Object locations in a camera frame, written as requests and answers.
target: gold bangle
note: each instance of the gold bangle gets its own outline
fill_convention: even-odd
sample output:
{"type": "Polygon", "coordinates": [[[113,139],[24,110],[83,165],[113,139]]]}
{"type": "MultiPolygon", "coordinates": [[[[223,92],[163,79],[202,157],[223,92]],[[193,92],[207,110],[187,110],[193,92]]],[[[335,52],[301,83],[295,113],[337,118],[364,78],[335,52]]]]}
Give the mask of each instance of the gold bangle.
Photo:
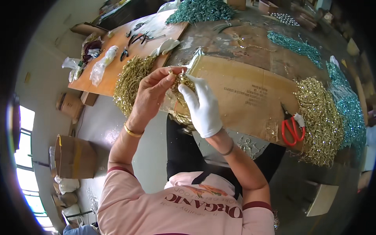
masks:
{"type": "Polygon", "coordinates": [[[143,133],[141,133],[141,134],[135,134],[135,133],[133,133],[132,131],[130,131],[128,128],[127,128],[127,125],[126,124],[124,124],[124,129],[125,129],[125,131],[128,133],[128,134],[130,134],[131,136],[133,136],[133,137],[136,137],[136,138],[140,138],[143,134],[144,134],[144,132],[143,133]]]}

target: hand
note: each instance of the hand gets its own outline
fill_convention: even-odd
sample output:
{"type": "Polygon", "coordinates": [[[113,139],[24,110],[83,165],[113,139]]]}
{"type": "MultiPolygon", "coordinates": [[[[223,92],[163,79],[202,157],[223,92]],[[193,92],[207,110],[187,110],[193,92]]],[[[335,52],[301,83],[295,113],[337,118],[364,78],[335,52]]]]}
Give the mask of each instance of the hand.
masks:
{"type": "MultiPolygon", "coordinates": [[[[171,66],[174,74],[179,74],[185,67],[171,66]]],[[[136,134],[144,132],[149,121],[157,115],[163,103],[166,91],[175,81],[175,75],[169,75],[168,67],[158,68],[143,78],[139,84],[132,113],[127,120],[127,128],[136,134]]]]}
{"type": "Polygon", "coordinates": [[[194,82],[199,98],[197,99],[195,93],[186,85],[181,84],[178,89],[183,94],[188,105],[194,128],[196,128],[202,138],[211,137],[222,128],[218,100],[203,78],[187,76],[194,82]]]}

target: white cotton glove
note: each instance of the white cotton glove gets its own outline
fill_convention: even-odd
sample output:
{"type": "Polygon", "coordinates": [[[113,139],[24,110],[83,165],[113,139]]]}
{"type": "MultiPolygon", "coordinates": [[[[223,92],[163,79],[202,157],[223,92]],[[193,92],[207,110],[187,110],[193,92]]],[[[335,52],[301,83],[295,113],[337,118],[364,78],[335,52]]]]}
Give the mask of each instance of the white cotton glove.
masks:
{"type": "Polygon", "coordinates": [[[199,98],[197,99],[195,93],[186,85],[181,84],[178,89],[183,94],[188,105],[194,128],[196,128],[202,138],[211,137],[222,128],[218,99],[203,78],[187,76],[194,82],[199,98]]]}
{"type": "Polygon", "coordinates": [[[165,54],[167,54],[167,52],[171,51],[172,49],[174,49],[179,44],[180,44],[179,40],[174,40],[172,38],[169,38],[166,41],[162,42],[160,47],[155,49],[150,55],[151,56],[159,56],[160,53],[162,53],[162,55],[165,55],[165,54]]]}

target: orange wooden board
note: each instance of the orange wooden board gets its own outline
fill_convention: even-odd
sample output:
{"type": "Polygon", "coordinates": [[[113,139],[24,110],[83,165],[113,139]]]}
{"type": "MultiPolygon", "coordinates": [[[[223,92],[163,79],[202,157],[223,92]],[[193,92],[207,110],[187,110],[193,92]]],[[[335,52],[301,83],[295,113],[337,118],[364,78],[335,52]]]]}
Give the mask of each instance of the orange wooden board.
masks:
{"type": "MultiPolygon", "coordinates": [[[[140,57],[146,57],[150,55],[150,53],[158,48],[162,42],[164,42],[166,39],[173,38],[175,40],[178,40],[181,36],[181,34],[184,32],[185,28],[188,26],[188,22],[182,22],[178,24],[165,24],[166,19],[174,12],[174,10],[170,11],[164,11],[157,14],[149,15],[146,17],[142,17],[140,19],[134,20],[132,22],[129,22],[127,24],[124,24],[120,27],[117,27],[113,31],[115,32],[115,35],[111,38],[108,38],[107,35],[102,39],[105,41],[105,43],[102,46],[102,49],[104,49],[104,52],[94,60],[90,61],[85,70],[82,72],[81,76],[71,83],[69,83],[68,87],[72,89],[77,89],[80,91],[87,91],[91,93],[96,93],[100,95],[105,96],[113,96],[114,94],[114,88],[116,81],[118,79],[118,75],[123,70],[123,66],[127,64],[127,61],[132,59],[134,56],[138,55],[140,57]],[[146,24],[144,24],[141,28],[138,30],[133,30],[136,24],[148,21],[146,24]],[[126,33],[129,32],[129,30],[132,30],[132,34],[135,33],[145,33],[149,31],[148,36],[157,37],[160,35],[165,34],[165,37],[161,37],[155,40],[152,40],[150,42],[144,42],[141,45],[141,41],[138,40],[137,42],[133,43],[128,47],[128,41],[130,40],[130,37],[126,37],[126,33]],[[119,47],[116,57],[114,60],[109,64],[106,69],[105,73],[103,74],[102,81],[99,84],[98,87],[94,86],[91,82],[90,74],[92,67],[96,62],[98,62],[101,58],[105,56],[105,53],[108,51],[108,49],[116,45],[119,47]],[[123,52],[124,47],[127,47],[129,57],[124,57],[123,61],[120,61],[120,55],[123,52]]],[[[163,67],[165,62],[170,56],[170,53],[166,55],[160,55],[157,57],[157,59],[154,62],[154,67],[152,70],[155,70],[156,68],[163,67]]]]}

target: brown box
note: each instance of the brown box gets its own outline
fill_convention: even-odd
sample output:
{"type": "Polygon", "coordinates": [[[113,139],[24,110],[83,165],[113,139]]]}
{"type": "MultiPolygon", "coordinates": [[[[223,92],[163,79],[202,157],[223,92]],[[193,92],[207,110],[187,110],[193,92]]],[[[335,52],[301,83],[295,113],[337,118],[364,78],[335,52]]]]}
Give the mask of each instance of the brown box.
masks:
{"type": "Polygon", "coordinates": [[[78,97],[70,93],[61,93],[56,102],[56,109],[68,115],[72,119],[73,124],[75,124],[80,119],[83,103],[78,97]]]}
{"type": "MultiPolygon", "coordinates": [[[[262,68],[211,56],[196,59],[189,73],[208,82],[218,98],[225,128],[286,146],[281,134],[281,103],[291,114],[299,112],[295,82],[262,68]]],[[[184,113],[179,104],[175,110],[184,113]]],[[[289,134],[286,138],[292,142],[289,134]]],[[[302,150],[303,142],[293,148],[302,150]]]]}
{"type": "Polygon", "coordinates": [[[84,105],[94,106],[95,101],[98,98],[98,94],[84,91],[81,95],[81,101],[84,105]]]}
{"type": "Polygon", "coordinates": [[[277,5],[271,3],[270,1],[261,1],[259,2],[259,10],[265,14],[269,13],[277,13],[278,7],[277,5]]]}
{"type": "Polygon", "coordinates": [[[227,0],[227,4],[236,10],[246,10],[246,0],[227,0]]]}
{"type": "Polygon", "coordinates": [[[93,178],[97,155],[86,140],[58,135],[55,144],[57,175],[67,179],[93,178]]]}

